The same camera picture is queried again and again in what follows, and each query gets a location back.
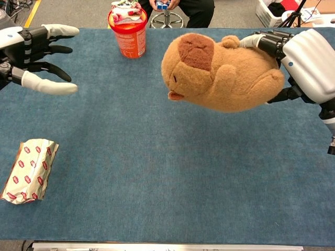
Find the chrome stool base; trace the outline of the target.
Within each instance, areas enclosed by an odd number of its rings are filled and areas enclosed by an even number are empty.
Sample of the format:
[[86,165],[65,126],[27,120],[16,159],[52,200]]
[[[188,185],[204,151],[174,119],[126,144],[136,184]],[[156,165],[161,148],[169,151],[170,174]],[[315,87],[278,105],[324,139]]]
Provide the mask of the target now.
[[164,28],[184,28],[184,19],[181,15],[164,10],[154,15],[150,20],[150,28],[164,29]]

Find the white printed paper bag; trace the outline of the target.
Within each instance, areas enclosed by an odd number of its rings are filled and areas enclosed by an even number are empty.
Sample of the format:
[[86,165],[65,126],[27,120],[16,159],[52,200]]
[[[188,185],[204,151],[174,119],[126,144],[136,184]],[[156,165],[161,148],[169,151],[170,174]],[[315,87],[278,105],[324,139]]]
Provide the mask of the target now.
[[313,26],[313,24],[320,24],[322,22],[322,15],[315,7],[302,8],[300,26]]

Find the brown cardboard box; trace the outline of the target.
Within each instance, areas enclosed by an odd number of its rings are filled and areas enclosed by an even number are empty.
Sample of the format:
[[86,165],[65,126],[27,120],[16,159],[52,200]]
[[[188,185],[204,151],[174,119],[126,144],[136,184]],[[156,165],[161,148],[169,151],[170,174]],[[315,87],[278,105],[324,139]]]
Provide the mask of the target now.
[[306,0],[304,7],[316,7],[321,14],[335,14],[335,0]]

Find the aluminium frame rail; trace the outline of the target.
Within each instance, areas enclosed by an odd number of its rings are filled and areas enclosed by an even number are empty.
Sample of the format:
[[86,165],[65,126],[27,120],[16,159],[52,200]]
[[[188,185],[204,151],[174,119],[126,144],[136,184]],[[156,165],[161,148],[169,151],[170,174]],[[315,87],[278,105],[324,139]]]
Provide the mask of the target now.
[[32,251],[304,251],[301,246],[34,242]]

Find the red white snack packet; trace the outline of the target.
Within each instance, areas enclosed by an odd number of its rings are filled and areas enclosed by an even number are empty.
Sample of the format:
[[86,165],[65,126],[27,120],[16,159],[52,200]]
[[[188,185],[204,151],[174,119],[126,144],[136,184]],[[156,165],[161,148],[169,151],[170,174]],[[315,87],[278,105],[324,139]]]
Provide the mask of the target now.
[[47,139],[21,142],[0,199],[12,204],[43,200],[58,148]]

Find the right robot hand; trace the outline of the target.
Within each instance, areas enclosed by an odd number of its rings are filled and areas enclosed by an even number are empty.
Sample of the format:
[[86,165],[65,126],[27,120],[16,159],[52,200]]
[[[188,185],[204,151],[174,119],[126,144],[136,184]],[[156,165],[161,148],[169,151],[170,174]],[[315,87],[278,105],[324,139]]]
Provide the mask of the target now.
[[310,101],[335,107],[335,50],[317,30],[257,31],[240,40],[240,47],[276,58]]

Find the tan capybara plush toy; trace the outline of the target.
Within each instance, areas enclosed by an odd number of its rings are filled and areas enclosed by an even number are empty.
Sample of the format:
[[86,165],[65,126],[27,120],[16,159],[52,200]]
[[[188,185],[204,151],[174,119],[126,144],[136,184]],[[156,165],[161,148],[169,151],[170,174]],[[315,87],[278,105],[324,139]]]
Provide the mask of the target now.
[[162,63],[168,98],[221,112],[241,112],[265,104],[284,87],[276,59],[256,48],[244,48],[237,36],[215,42],[186,33],[168,46]]

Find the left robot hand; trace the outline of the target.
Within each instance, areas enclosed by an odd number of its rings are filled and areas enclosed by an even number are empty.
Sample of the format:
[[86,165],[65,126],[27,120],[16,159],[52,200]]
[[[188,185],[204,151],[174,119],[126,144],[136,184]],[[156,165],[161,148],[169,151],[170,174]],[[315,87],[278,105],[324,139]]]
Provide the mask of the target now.
[[72,48],[50,43],[73,38],[79,33],[77,27],[62,24],[0,30],[0,90],[13,82],[50,95],[76,93],[78,86],[71,83],[71,77],[64,70],[40,60],[54,53],[72,53]]

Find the orange snack cup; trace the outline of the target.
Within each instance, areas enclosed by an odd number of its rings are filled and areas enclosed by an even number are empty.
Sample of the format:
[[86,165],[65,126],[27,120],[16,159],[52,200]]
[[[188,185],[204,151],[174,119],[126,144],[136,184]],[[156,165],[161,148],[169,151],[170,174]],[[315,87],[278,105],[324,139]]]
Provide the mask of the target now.
[[112,2],[107,20],[123,56],[137,59],[144,55],[147,14],[138,0]]

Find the black tripod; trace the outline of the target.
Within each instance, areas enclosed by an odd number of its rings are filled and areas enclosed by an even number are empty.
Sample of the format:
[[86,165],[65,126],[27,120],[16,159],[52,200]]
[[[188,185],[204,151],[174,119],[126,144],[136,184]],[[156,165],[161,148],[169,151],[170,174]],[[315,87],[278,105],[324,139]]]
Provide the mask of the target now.
[[278,28],[290,28],[290,27],[301,27],[302,19],[301,19],[301,10],[305,4],[306,0],[301,0],[298,8],[293,11],[283,22],[280,23]]

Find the person in black trousers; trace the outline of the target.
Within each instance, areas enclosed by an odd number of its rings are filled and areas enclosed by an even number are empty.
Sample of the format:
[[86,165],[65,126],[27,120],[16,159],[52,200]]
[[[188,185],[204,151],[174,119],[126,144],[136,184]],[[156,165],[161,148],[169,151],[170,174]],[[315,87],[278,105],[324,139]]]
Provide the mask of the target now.
[[[149,0],[138,0],[150,18],[153,11]],[[208,28],[215,10],[214,0],[181,0],[178,7],[189,18],[187,28]]]

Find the white plastic laundry basket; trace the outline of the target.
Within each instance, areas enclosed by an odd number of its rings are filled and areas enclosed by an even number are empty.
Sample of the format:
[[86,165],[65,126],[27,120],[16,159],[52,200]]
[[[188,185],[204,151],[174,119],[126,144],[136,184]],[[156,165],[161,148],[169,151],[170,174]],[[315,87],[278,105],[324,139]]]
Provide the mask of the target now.
[[278,27],[283,22],[281,16],[274,16],[268,8],[271,3],[281,3],[282,1],[283,0],[258,0],[255,13],[265,27]]

